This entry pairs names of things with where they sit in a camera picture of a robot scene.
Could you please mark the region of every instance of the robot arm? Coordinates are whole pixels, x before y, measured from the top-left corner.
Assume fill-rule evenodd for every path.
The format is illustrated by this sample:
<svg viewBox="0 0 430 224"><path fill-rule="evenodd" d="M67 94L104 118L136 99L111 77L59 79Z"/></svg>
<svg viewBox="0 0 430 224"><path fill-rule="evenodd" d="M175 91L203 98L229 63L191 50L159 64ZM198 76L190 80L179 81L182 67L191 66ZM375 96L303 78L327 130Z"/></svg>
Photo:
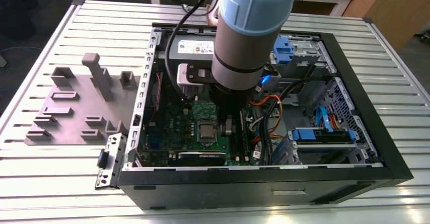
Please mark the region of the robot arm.
<svg viewBox="0 0 430 224"><path fill-rule="evenodd" d="M287 20L294 0L220 0L211 74L214 103L227 112L242 109Z"/></svg>

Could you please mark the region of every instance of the floor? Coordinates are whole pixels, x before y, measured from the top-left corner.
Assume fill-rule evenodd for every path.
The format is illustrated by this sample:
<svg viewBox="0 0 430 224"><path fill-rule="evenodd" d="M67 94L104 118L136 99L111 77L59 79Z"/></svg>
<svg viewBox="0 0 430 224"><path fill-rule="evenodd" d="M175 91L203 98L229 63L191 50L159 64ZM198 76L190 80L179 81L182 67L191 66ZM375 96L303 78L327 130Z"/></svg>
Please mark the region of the floor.
<svg viewBox="0 0 430 224"><path fill-rule="evenodd" d="M150 3L150 0L102 0L131 3ZM196 0L162 0L163 4L178 5L180 2L194 4ZM39 0L39 7L30 11L36 25L36 34L32 38L15 42L0 35L0 51L15 46L31 46L43 48L51 34L62 20L72 0ZM430 44L425 44L418 38L413 38L399 51L410 70L419 82L430 91ZM15 92L39 56L38 49L14 49L0 53L8 62L7 67L0 68L0 115L8 106Z"/></svg>

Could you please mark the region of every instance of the gray plastic base plate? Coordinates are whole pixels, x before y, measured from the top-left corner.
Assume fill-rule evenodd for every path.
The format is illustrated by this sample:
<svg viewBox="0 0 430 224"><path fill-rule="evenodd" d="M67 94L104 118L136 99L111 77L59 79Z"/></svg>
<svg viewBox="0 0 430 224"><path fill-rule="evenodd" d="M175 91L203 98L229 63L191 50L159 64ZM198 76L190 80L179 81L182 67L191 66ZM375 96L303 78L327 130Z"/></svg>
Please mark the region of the gray plastic base plate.
<svg viewBox="0 0 430 224"><path fill-rule="evenodd" d="M36 134L28 135L24 141L27 145L104 145L108 135L115 132L119 126L119 121L124 125L123 131L130 129L138 89L123 89L120 76L111 77L114 99L108 102L104 101L98 88L94 86L91 76L76 75L75 78L70 78L71 87L58 88L55 85L52 86L50 97L46 99L39 115L51 115L55 122L54 124L39 123L39 125L34 123L31 133L36 131ZM100 121L100 123L91 122L99 116L103 117L104 121ZM43 130L47 130L50 134L38 134Z"/></svg>

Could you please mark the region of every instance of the gray plastic part holder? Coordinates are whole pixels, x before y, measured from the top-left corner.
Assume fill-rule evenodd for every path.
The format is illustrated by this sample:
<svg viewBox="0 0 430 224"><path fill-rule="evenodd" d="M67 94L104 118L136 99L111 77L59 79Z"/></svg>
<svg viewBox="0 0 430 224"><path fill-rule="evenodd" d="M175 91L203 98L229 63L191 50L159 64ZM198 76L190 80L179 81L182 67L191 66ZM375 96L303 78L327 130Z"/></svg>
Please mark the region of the gray plastic part holder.
<svg viewBox="0 0 430 224"><path fill-rule="evenodd" d="M140 77L130 71L110 76L98 63L90 64L104 79L98 88L91 81L94 75L75 75L68 67L55 68L55 85L27 134L27 145L104 145L111 134L128 133L138 88L123 89L120 78L130 76L130 82L139 82ZM112 95L108 101L102 85Z"/></svg>

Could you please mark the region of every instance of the metal frame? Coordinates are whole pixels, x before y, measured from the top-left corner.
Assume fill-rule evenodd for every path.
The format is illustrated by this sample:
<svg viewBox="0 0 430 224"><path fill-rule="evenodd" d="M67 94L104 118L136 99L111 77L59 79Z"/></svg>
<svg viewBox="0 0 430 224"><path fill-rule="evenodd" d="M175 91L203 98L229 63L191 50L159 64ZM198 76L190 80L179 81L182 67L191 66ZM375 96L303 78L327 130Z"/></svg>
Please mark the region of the metal frame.
<svg viewBox="0 0 430 224"><path fill-rule="evenodd" d="M67 63L80 70L76 66L80 62L75 64L74 61L79 61L82 55L67 54L98 50L110 72L118 72L120 68L140 75L152 22L176 23L184 13L176 6L102 1L86 1L74 14L76 7L68 10L44 49L47 55L42 54L38 59L0 119L0 220L99 223L103 216L103 221L139 223L175 220L179 224L190 224L210 218L222 223L246 224L315 220L322 224L345 223L346 220L362 224L423 223L430 219L427 97L419 93L421 85L405 75L402 60L391 57L387 44L358 18L291 14L282 29L335 35L411 169L413 180L397 187L375 189L337 205L241 209L142 211L120 190L95 191L95 164L103 146L30 147L23 143L27 125L38 114L32 111L40 110L42 98L50 93L50 74L55 67L51 64ZM191 17L190 20L194 24L206 24L206 18Z"/></svg>

